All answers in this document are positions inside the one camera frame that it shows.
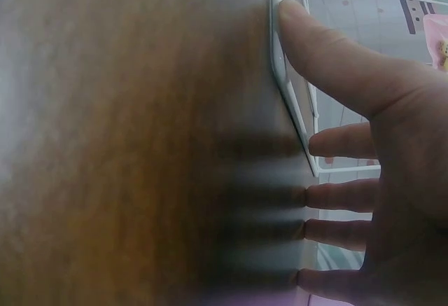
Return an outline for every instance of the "white metal frame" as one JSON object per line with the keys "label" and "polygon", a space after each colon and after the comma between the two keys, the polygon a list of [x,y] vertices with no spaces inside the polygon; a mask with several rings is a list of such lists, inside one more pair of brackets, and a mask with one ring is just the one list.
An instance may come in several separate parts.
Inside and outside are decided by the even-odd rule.
{"label": "white metal frame", "polygon": [[[299,135],[300,140],[305,149],[305,153],[307,154],[309,164],[311,166],[311,170],[313,171],[314,176],[319,176],[322,173],[339,173],[339,172],[359,172],[359,171],[370,171],[380,169],[379,165],[370,165],[370,166],[356,166],[356,167],[343,167],[343,168],[331,168],[326,169],[322,168],[319,165],[319,157],[314,157],[309,153],[309,132],[305,127],[305,122],[303,121],[302,112],[300,111],[300,107],[297,101],[297,97],[295,96],[295,91],[293,89],[293,85],[291,80],[288,77],[286,71],[286,57],[281,47],[280,39],[279,39],[279,28],[277,23],[277,7],[282,0],[271,0],[271,13],[270,13],[270,21],[271,21],[271,61],[272,61],[272,69],[274,71],[274,75],[279,86],[282,97],[288,107],[291,118],[293,119],[295,128]],[[429,4],[438,4],[443,6],[448,6],[448,3],[442,1],[435,0],[414,0],[414,1],[422,1]],[[309,0],[302,0],[302,4],[305,9],[310,13],[309,9]],[[319,113],[317,110],[317,90],[312,84],[307,83],[307,91],[311,103],[311,112],[314,117],[314,131],[312,134],[316,134],[319,132]]]}

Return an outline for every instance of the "knuckle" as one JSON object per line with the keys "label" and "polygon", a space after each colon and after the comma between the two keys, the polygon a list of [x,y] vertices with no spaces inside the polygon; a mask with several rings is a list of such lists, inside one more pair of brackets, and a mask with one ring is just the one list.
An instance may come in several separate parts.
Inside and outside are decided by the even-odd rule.
{"label": "knuckle", "polygon": [[328,55],[329,48],[340,41],[348,41],[341,32],[327,27],[315,27],[308,34],[307,60],[304,62],[303,71],[306,75],[314,69],[315,64],[320,62],[321,56]]}

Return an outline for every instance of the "skin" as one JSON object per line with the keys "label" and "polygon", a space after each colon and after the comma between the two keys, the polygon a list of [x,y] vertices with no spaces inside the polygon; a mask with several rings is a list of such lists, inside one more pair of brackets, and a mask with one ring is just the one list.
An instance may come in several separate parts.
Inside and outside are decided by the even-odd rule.
{"label": "skin", "polygon": [[301,5],[279,7],[286,54],[310,83],[370,123],[313,136],[325,157],[378,158],[379,179],[312,186],[307,205],[373,212],[369,221],[317,221],[306,238],[365,250],[360,270],[301,270],[298,284],[356,306],[448,300],[448,75],[387,57],[327,29]]}

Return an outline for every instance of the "wooden surface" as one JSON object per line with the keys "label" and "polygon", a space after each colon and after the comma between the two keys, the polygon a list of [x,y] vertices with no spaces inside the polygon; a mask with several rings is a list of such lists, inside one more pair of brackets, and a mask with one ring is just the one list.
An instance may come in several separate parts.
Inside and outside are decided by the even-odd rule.
{"label": "wooden surface", "polygon": [[291,305],[314,180],[267,7],[0,0],[0,305]]}

